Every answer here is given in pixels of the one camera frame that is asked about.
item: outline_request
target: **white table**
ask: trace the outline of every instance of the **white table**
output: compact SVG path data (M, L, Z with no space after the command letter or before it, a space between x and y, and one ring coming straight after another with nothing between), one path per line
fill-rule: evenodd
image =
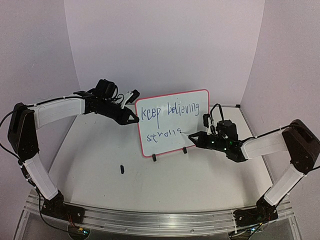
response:
M251 136L239 108L224 107L223 113L236 123L240 139ZM217 122L219 111L213 117ZM49 174L67 202L137 212L252 206L272 185L261 157L235 163L222 152L187 151L157 156L153 162L142 157L136 124L120 126L90 113L75 119Z

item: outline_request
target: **white wall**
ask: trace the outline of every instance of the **white wall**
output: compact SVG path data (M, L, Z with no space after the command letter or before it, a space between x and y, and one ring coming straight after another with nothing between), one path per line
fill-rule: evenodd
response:
M266 0L256 54L241 107L256 134L301 119L320 138L320 2ZM288 154L267 158L274 178ZM319 239L320 170L291 191L304 240Z
M16 103L37 103L78 90L64 1L3 0L0 5L0 119ZM70 123L64 119L39 130L40 155L46 167ZM11 149L8 128L7 120L0 141ZM13 156L0 149L0 161L0 239L9 240L31 188Z
M99 78L142 97L208 89L241 102L264 0L65 0L81 89Z

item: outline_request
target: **pink border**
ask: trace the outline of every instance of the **pink border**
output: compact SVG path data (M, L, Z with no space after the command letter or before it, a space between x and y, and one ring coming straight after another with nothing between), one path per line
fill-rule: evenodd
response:
M194 92L201 92L201 91L206 91L208 93L208 112L210 111L210 92L207 90L207 89L199 89L199 90L191 90L191 91L183 91L183 92L177 92L177 93L169 93L169 94L163 94L163 95L159 95L159 96L151 96L151 97L144 97L144 98L139 98L135 104L134 104L134 108L135 108L135 115L137 117L138 114L137 114L137 103L140 101L140 100L145 100L145 99L154 99L154 98L161 98L161 97L165 97L165 96L170 96L170 95L178 95L178 94L188 94L188 93L194 93ZM141 133L140 133L140 125L139 125L139 122L138 122L138 132L139 132L139 140L140 140L140 146L141 146L141 152L142 152L142 156L145 157L145 158L152 158L152 155L151 156L146 156L144 154L144 149L142 147L142 140L141 140ZM176 151L180 151L182 150L182 148L178 148L178 149L175 149L175 150L171 150L171 151L166 151L166 152L162 152L162 153L159 153L159 154L156 154L156 156L160 156L160 155L163 155L163 154L168 154L168 153L172 153L172 152L176 152Z

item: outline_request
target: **robotic arm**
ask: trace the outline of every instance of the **robotic arm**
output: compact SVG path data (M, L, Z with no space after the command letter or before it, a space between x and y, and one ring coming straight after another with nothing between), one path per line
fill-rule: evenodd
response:
M84 209L64 203L64 196L50 179L41 163L36 130L54 121L82 114L95 113L115 120L120 125L138 123L139 118L125 105L140 95L137 90L118 95L114 82L101 79L88 92L78 91L34 105L15 105L10 121L8 140L19 157L19 165L26 180L45 198L41 212L47 216L81 223Z
M320 141L300 120L294 120L288 126L261 136L238 140L236 125L230 120L224 120L221 106L219 108L222 120L217 123L216 128L211 110L211 114L203 115L203 124L208 131L188 136L196 147L224 152L227 158L237 163L279 151L289 152L290 165L257 201L256 207L238 209L233 213L239 227L277 219L276 208L281 200L305 175L315 169Z

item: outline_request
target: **whiteboard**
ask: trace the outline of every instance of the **whiteboard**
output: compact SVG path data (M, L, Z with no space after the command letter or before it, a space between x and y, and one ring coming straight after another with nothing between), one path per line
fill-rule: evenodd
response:
M189 134L203 131L209 112L206 89L142 98L135 103L142 155L164 154L191 147Z

